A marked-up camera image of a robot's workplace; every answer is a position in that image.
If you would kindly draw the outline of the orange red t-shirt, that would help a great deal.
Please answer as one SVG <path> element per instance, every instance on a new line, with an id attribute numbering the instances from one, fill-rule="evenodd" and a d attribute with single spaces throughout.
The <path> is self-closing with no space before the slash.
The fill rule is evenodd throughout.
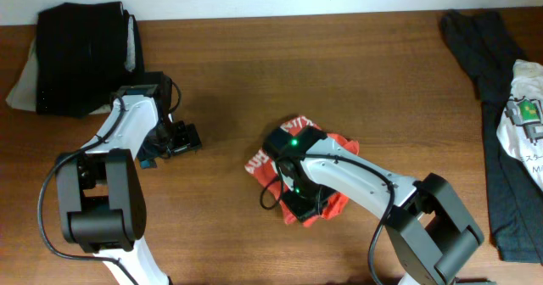
<path id="1" fill-rule="evenodd" d="M 283 213 L 283 222 L 287 225 L 299 222 L 280 205 L 283 192 L 283 178 L 295 180 L 311 180 L 303 173 L 300 161 L 289 154 L 303 154 L 321 137 L 331 137 L 341 148 L 352 154 L 360 153 L 360 144 L 338 133 L 324 132 L 314 121 L 304 115 L 292 117 L 273 130 L 257 153 L 245 164 L 245 170 L 262 186 L 259 196 L 260 206 L 264 210 L 279 207 Z M 343 212 L 349 198 L 335 191 L 328 207 L 317 217 L 299 222 L 303 226 L 311 226 L 319 219 L 331 220 Z"/>

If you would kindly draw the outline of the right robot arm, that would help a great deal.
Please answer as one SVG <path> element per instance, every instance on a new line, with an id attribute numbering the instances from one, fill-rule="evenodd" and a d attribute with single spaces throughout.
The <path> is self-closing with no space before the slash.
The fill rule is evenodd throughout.
<path id="1" fill-rule="evenodd" d="M 452 185 L 434 173 L 418 180 L 371 163 L 313 126 L 282 128 L 263 142 L 279 181 L 279 199 L 300 221 L 331 208 L 334 196 L 379 219 L 406 274 L 403 284 L 454 284 L 484 235 Z"/>

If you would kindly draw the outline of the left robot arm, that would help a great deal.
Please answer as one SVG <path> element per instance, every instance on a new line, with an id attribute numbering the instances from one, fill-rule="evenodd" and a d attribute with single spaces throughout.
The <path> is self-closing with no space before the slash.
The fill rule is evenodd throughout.
<path id="1" fill-rule="evenodd" d="M 118 94 L 98 133 L 59 157 L 54 170 L 61 232 L 79 260 L 104 263 L 119 284 L 169 284 L 146 242 L 147 208 L 137 168 L 195 151 L 193 124 L 174 122 L 153 94 Z"/>

